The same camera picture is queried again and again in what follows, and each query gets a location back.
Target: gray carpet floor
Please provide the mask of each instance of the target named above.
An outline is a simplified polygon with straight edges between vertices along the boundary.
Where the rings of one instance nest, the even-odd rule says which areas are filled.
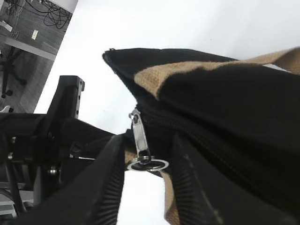
[[[39,4],[37,0],[33,0],[32,5],[41,11],[47,10],[43,5]],[[28,4],[25,4],[24,8],[35,11]],[[6,15],[6,7],[2,7],[0,11],[0,20],[4,20],[10,24],[13,27],[13,31],[19,32],[17,40],[56,54],[68,25],[66,24],[63,29],[59,30],[55,26],[45,26],[43,19],[43,16],[33,14],[24,9],[19,15],[19,18],[14,15]],[[34,30],[38,30],[36,40],[31,38]],[[11,32],[3,27],[0,27],[0,34],[8,37],[12,35]],[[10,46],[0,43],[3,60],[5,60],[9,48]],[[21,86],[19,82],[10,76],[7,89],[12,90],[13,95],[7,96],[5,99],[0,98],[0,109],[6,105],[10,105],[14,108],[15,113],[33,113],[50,73],[53,61],[29,52],[23,52],[17,60],[15,60],[14,65],[17,74],[27,81],[27,85]],[[2,89],[1,82],[2,72],[0,72],[0,90]]]

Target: chair caster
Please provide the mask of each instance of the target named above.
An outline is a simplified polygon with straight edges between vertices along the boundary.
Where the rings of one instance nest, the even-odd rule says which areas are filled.
[[[25,86],[27,84],[27,81],[24,79],[20,80],[19,82],[22,86]]]
[[[12,95],[13,95],[13,91],[12,91],[12,90],[7,90],[7,91],[6,91],[6,95],[12,96]]]

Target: zipper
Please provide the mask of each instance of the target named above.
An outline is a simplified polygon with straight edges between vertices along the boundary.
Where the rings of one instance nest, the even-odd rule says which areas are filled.
[[[132,120],[132,129],[133,129],[133,134],[135,139],[137,156],[138,157],[146,156],[147,159],[144,159],[141,163],[147,164],[151,161],[151,154],[148,148],[145,129],[141,118],[141,113],[137,109],[134,109],[132,113],[129,114],[129,117]]]
[[[207,156],[214,164],[217,164],[219,170],[221,169],[222,172],[229,176],[230,179],[234,180],[235,183],[242,185],[242,187],[246,188],[248,191],[260,196],[266,202],[276,205],[279,208],[290,208],[290,205],[283,204],[281,200],[274,198],[269,192],[261,190],[261,188],[241,173],[240,170],[236,169],[237,166],[233,165],[232,160],[228,158],[236,158],[236,156],[232,154],[225,156],[225,154],[221,153],[221,150],[217,151],[217,148],[219,147],[209,145],[209,143],[207,143],[208,141],[203,140],[199,134],[196,134],[196,132],[192,132],[191,128],[184,122],[179,122],[179,119],[176,119],[174,116],[169,114],[168,117],[163,117],[162,115],[157,114],[155,110],[149,110],[148,108],[145,109],[141,105],[137,105],[136,108],[141,111],[142,121],[145,126],[168,128],[173,131],[180,131],[184,133],[187,137],[199,144],[202,147],[200,151],[204,150],[202,153],[204,153],[204,155]]]

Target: office chair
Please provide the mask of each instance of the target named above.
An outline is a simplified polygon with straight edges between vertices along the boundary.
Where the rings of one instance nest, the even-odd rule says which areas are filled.
[[[13,111],[14,108],[10,107],[10,105],[7,105],[2,110],[0,110],[0,113],[12,113]]]
[[[1,97],[5,98],[6,95],[11,96],[13,94],[12,90],[6,90],[8,84],[8,76],[11,74],[21,85],[26,85],[27,81],[18,77],[15,66],[13,62],[18,58],[22,53],[22,50],[19,49],[16,54],[14,54],[15,48],[11,47],[8,53],[7,61],[0,62],[3,71],[3,80],[2,80],[2,94]]]

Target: zipper teeth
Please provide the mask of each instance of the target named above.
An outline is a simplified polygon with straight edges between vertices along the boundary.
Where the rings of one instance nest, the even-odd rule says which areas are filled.
[[[217,159],[222,163],[222,165],[227,166],[227,167],[228,167],[232,172],[234,172],[235,174],[242,176],[241,173],[238,172],[232,165],[230,165],[228,162],[226,162],[224,159],[222,159],[219,155],[217,155],[214,151],[212,151],[206,143],[204,143],[200,138],[198,138],[196,135],[194,135],[192,132],[188,131],[187,129],[185,129],[185,128],[181,127],[181,126],[178,126],[178,125],[176,125],[176,124],[172,124],[172,123],[170,123],[170,122],[166,122],[166,121],[164,121],[164,120],[159,120],[159,122],[157,122],[157,119],[156,119],[156,118],[151,118],[151,117],[148,116],[148,115],[147,115],[147,119],[150,119],[152,122],[155,122],[155,123],[157,123],[158,125],[165,124],[165,126],[166,126],[167,128],[170,128],[170,127],[171,127],[171,128],[173,128],[173,129],[175,129],[175,130],[180,130],[180,131],[184,132],[184,133],[187,134],[188,136],[191,136],[191,137],[192,137],[193,139],[195,139],[198,143],[200,143],[201,146],[204,147],[206,151],[208,151],[208,152],[211,153],[215,158],[217,158]],[[148,122],[147,119],[145,119],[144,117],[142,118],[142,120],[145,121],[145,123],[146,123],[147,125],[153,126],[153,123]]]
[[[155,123],[156,125],[159,125],[161,127],[164,127],[164,128],[170,128],[170,129],[174,129],[174,130],[178,130],[178,131],[182,131],[184,132],[186,135],[192,137],[194,140],[196,140],[199,144],[201,144],[201,146],[203,146],[205,148],[205,150],[207,152],[209,152],[210,154],[213,155],[213,157],[215,157],[218,161],[217,163],[221,166],[221,167],[226,167],[226,173],[230,173],[231,175],[233,175],[234,177],[231,177],[232,179],[234,179],[237,183],[240,183],[241,180],[239,179],[240,178],[243,178],[244,179],[244,182],[243,182],[243,185],[247,186],[247,188],[249,189],[249,191],[253,191],[254,193],[258,193],[257,192],[257,188],[256,187],[253,187],[247,178],[245,178],[245,176],[240,173],[237,169],[235,169],[234,166],[232,166],[231,164],[229,164],[228,162],[226,162],[225,159],[223,159],[221,156],[219,156],[217,153],[215,153],[214,151],[212,151],[209,146],[204,143],[200,138],[198,138],[195,134],[193,134],[193,132],[190,132],[188,129],[185,129],[181,126],[178,126],[176,124],[172,124],[171,122],[167,122],[165,120],[158,120],[158,118],[155,118],[153,116],[150,116],[149,114],[146,115],[146,119],[145,119],[145,116],[142,118],[142,120],[145,122],[145,124],[149,125],[149,126],[154,126],[153,124]],[[268,199],[268,201],[271,201],[271,202],[275,202],[277,206],[279,207],[284,207],[285,206],[280,202],[278,201],[277,199],[274,199],[273,197],[271,196],[268,196],[266,197]]]

